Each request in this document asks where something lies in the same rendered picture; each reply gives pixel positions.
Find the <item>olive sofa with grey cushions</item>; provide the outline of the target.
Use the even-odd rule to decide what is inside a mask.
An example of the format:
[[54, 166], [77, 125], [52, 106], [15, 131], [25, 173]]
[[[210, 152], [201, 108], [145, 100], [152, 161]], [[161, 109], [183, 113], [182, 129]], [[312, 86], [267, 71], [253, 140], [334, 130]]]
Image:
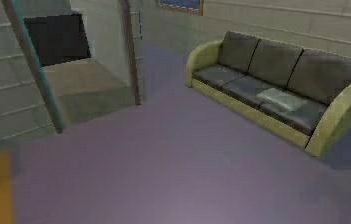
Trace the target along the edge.
[[[194, 48], [185, 83], [320, 157], [351, 126], [351, 58], [229, 31]], [[307, 101], [286, 111], [256, 97], [275, 88]]]

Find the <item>pale grey-green pillow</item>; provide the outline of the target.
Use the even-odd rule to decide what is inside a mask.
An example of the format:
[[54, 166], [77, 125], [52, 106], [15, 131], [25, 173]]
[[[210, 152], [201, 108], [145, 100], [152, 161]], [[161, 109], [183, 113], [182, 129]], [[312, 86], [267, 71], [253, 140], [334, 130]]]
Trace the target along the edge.
[[275, 88], [264, 90], [263, 92], [257, 94], [256, 97], [263, 102], [267, 102], [280, 109], [290, 112], [296, 111], [307, 103], [307, 101], [304, 99]]

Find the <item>framed blue wall picture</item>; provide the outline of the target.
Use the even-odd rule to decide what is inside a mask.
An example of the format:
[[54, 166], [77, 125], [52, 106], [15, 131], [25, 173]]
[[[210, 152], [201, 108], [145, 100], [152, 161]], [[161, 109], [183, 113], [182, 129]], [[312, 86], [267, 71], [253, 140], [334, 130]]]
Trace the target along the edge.
[[196, 15], [203, 14], [203, 0], [155, 0], [160, 8]]

